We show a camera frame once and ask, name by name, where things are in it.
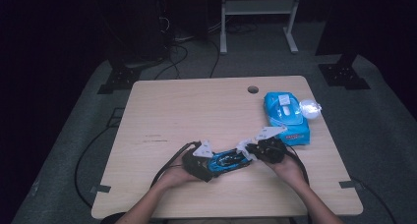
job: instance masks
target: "person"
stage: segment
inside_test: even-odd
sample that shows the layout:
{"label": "person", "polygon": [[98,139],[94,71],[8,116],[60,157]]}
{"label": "person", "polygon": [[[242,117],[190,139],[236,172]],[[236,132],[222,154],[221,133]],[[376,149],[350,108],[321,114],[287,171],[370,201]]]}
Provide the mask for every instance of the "person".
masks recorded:
{"label": "person", "polygon": [[[159,180],[129,211],[117,220],[116,224],[148,223],[159,201],[171,188],[181,186],[187,182],[200,181],[181,167],[183,154],[172,162]],[[280,163],[270,164],[265,162],[265,164],[301,198],[313,223],[343,223],[305,182],[301,169],[291,157],[285,155]]]}

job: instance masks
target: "white metal frame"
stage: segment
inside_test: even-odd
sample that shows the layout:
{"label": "white metal frame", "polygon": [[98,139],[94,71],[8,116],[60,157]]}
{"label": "white metal frame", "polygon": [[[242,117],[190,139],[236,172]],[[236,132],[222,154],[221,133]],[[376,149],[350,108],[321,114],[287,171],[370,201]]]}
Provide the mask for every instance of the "white metal frame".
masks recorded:
{"label": "white metal frame", "polygon": [[297,13],[299,0],[221,0],[220,53],[227,53],[226,16],[228,15],[289,15],[288,27],[283,28],[291,53],[298,52],[292,37],[292,27]]}

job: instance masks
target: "blue package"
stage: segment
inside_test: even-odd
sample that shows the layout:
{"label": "blue package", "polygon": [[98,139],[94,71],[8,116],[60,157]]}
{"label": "blue package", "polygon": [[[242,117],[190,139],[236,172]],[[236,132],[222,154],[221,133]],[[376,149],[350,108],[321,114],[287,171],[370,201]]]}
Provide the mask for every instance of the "blue package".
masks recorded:
{"label": "blue package", "polygon": [[310,143],[309,123],[304,118],[297,98],[290,92],[269,92],[265,96],[265,110],[271,126],[285,125],[287,131],[276,137],[288,145]]}

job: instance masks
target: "hand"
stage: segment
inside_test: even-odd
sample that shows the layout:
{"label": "hand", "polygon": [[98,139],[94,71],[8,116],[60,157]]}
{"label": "hand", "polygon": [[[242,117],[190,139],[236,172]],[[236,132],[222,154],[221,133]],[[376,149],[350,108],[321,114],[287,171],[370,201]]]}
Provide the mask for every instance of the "hand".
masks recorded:
{"label": "hand", "polygon": [[186,182],[200,181],[200,179],[189,174],[182,167],[182,157],[187,151],[178,156],[170,165],[168,169],[162,174],[157,181],[159,184],[166,186],[167,188],[178,187]]}
{"label": "hand", "polygon": [[265,164],[293,189],[301,185],[307,185],[300,167],[288,155],[285,155],[280,163],[271,164],[265,162]]}

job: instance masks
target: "wooden table top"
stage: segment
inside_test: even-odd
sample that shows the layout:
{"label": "wooden table top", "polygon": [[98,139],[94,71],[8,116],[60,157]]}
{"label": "wooden table top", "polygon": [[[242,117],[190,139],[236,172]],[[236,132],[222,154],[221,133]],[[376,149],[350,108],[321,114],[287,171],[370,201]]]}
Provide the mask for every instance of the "wooden table top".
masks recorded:
{"label": "wooden table top", "polygon": [[[254,86],[259,92],[251,93]],[[213,152],[234,148],[268,126],[264,96],[292,92],[311,98],[300,76],[137,82],[132,88],[91,215],[101,219],[129,210],[149,189],[157,171],[184,144],[209,140]],[[293,148],[311,187],[337,215],[363,210],[323,117],[309,121],[311,143]],[[305,215],[301,199],[262,162],[167,193],[153,217],[266,217]]]}

